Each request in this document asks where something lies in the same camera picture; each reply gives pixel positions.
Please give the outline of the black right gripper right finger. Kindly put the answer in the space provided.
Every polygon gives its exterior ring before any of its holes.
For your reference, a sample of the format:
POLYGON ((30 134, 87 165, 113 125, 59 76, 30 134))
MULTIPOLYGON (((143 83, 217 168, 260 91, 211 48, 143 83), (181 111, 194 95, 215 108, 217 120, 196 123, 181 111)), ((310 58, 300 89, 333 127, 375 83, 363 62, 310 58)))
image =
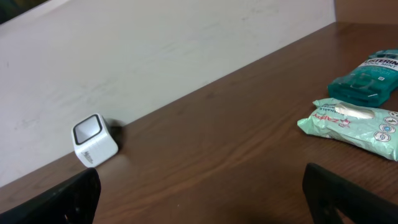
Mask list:
POLYGON ((354 223, 397 223, 397 205, 324 169, 308 163, 302 182, 314 223, 342 223, 339 212, 354 223))

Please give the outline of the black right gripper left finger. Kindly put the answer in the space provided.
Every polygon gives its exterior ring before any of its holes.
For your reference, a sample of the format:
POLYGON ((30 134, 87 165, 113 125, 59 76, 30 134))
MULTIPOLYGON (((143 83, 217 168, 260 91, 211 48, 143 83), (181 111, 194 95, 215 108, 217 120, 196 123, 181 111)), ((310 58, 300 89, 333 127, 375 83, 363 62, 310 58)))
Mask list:
POLYGON ((92 224, 101 193, 94 168, 88 168, 1 214, 1 223, 92 224))

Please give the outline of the green wet wipes pack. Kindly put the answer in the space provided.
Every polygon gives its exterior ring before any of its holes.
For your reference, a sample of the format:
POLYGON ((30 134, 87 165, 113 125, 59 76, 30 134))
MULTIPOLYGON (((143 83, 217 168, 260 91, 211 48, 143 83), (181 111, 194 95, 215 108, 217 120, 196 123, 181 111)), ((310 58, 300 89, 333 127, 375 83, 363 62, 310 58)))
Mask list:
POLYGON ((297 121, 309 135, 347 142, 397 160, 397 112, 356 106, 335 98, 313 102, 316 110, 297 121))

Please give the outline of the blue mouthwash bottle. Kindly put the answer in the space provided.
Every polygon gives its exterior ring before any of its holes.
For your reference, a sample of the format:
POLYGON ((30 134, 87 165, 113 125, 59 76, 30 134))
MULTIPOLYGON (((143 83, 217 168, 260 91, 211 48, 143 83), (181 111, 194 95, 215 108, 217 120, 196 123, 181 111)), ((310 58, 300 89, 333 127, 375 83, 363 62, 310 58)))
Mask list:
POLYGON ((332 98, 357 106, 378 108, 397 90, 397 49, 380 50, 368 56, 349 74, 328 85, 332 98))

